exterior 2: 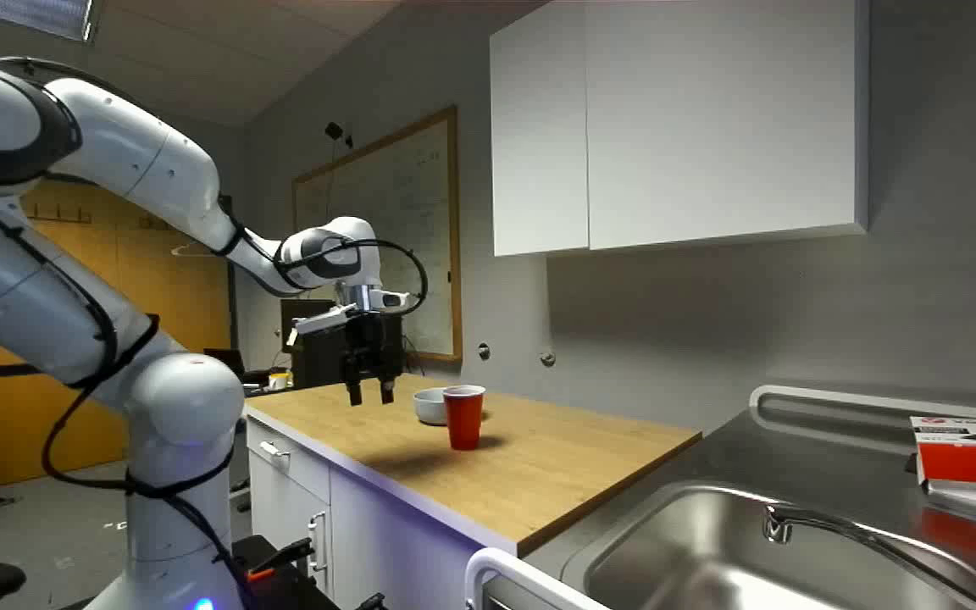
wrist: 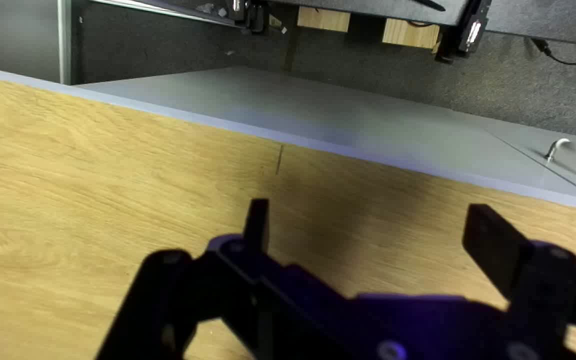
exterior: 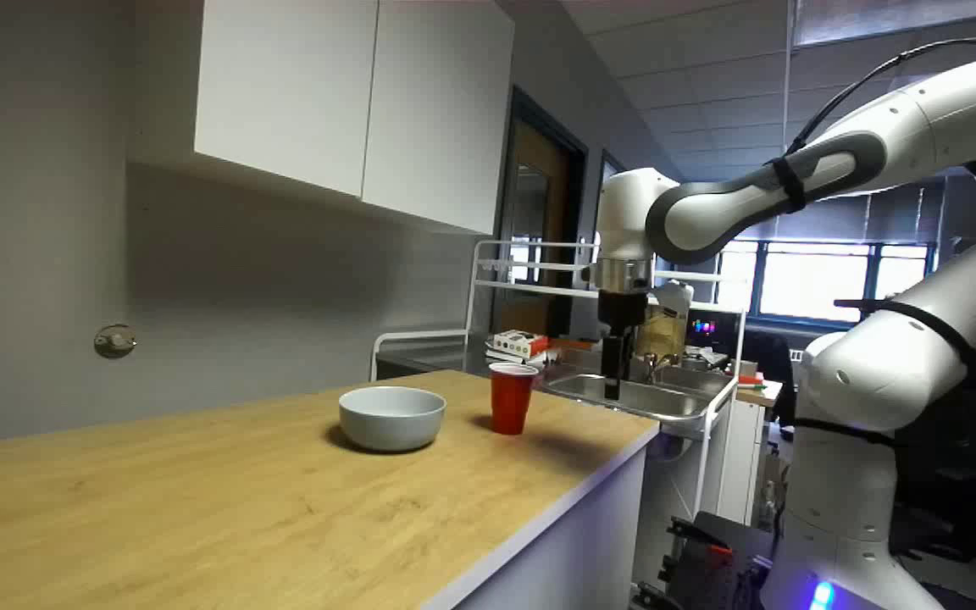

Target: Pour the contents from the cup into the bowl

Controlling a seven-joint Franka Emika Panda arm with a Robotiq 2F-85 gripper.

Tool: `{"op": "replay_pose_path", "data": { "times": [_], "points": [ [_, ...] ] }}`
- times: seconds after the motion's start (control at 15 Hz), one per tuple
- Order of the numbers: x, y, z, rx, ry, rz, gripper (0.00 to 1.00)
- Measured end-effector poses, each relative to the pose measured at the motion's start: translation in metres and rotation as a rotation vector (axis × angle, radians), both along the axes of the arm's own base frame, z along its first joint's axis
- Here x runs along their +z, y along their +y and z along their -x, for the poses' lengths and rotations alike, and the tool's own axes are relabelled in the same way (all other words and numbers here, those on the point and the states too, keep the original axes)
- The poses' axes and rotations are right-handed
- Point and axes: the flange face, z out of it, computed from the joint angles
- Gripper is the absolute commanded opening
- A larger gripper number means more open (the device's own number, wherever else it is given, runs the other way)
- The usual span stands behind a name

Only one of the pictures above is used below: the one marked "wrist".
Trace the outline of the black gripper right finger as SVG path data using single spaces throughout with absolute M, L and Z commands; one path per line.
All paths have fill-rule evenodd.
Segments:
M 565 332 L 576 326 L 576 253 L 524 236 L 488 203 L 470 203 L 462 246 L 507 299 L 507 345 L 535 360 L 576 360 Z

